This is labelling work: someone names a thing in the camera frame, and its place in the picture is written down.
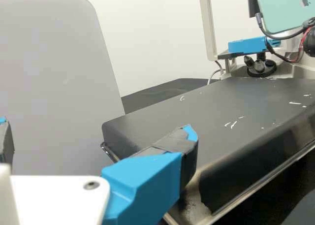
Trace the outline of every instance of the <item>white cable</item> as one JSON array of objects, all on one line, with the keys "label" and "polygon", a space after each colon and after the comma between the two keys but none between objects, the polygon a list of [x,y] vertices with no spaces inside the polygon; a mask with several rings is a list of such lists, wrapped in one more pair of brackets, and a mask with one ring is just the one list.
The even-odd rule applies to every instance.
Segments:
[{"label": "white cable", "polygon": [[208,79],[207,85],[210,84],[210,81],[212,80],[212,77],[213,77],[215,74],[217,74],[218,72],[221,72],[221,69],[218,69],[218,70],[214,71],[214,72],[211,74],[210,78]]}]

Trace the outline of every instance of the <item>black knob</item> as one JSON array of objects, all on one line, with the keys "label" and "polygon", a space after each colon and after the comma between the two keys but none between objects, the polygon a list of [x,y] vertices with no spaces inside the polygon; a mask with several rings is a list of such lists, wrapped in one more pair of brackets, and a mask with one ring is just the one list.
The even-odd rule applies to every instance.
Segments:
[{"label": "black knob", "polygon": [[262,62],[262,61],[260,61],[260,60],[257,60],[257,61],[255,62],[254,69],[255,69],[258,73],[264,72],[264,70],[265,70],[265,63]]},{"label": "black knob", "polygon": [[250,56],[244,56],[244,62],[248,67],[252,67],[255,64],[255,61]]}]

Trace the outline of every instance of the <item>black base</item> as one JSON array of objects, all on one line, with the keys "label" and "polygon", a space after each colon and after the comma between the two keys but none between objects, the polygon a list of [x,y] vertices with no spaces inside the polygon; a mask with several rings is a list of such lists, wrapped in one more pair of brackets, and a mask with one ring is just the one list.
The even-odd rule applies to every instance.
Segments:
[{"label": "black base", "polygon": [[265,70],[261,73],[257,72],[253,67],[247,67],[247,74],[251,77],[268,77],[275,73],[277,64],[272,60],[265,61]]}]

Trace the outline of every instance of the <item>black cable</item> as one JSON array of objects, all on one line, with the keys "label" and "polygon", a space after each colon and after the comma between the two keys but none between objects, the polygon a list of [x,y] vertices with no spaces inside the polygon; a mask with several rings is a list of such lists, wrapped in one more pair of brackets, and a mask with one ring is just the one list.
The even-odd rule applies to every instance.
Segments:
[{"label": "black cable", "polygon": [[291,61],[289,59],[287,59],[285,56],[282,56],[278,53],[275,52],[274,48],[271,46],[271,44],[268,42],[267,37],[265,36],[265,45],[267,47],[267,50],[273,54],[276,55],[278,58],[282,59],[283,61],[287,62],[287,63],[294,63],[294,61]]},{"label": "black cable", "polygon": [[265,34],[265,36],[274,39],[274,40],[285,40],[285,39],[291,39],[296,37],[297,35],[305,32],[309,27],[312,27],[315,25],[315,17],[312,17],[311,19],[308,19],[307,21],[305,21],[302,26],[303,28],[300,29],[299,31],[295,32],[294,34],[288,35],[288,36],[283,36],[283,37],[276,37],[273,36],[271,34],[269,34],[267,31],[265,31],[263,25],[262,25],[262,19],[261,19],[261,13],[256,13],[256,20],[258,23],[258,26],[260,28],[260,30]]}]

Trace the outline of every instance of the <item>blue bracket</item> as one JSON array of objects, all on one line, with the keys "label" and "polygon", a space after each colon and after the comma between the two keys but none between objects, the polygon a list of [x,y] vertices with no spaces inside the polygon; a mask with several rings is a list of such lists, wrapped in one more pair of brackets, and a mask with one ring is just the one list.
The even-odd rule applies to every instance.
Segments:
[{"label": "blue bracket", "polygon": [[[280,40],[268,39],[268,42],[273,47],[279,47],[281,44]],[[229,53],[244,53],[244,55],[266,52],[267,47],[265,45],[265,37],[260,36],[229,42],[228,51]]]},{"label": "blue bracket", "polygon": [[5,117],[0,117],[0,124],[6,123],[6,118]]},{"label": "blue bracket", "polygon": [[181,153],[127,158],[102,170],[110,184],[103,225],[154,225],[180,194]]}]

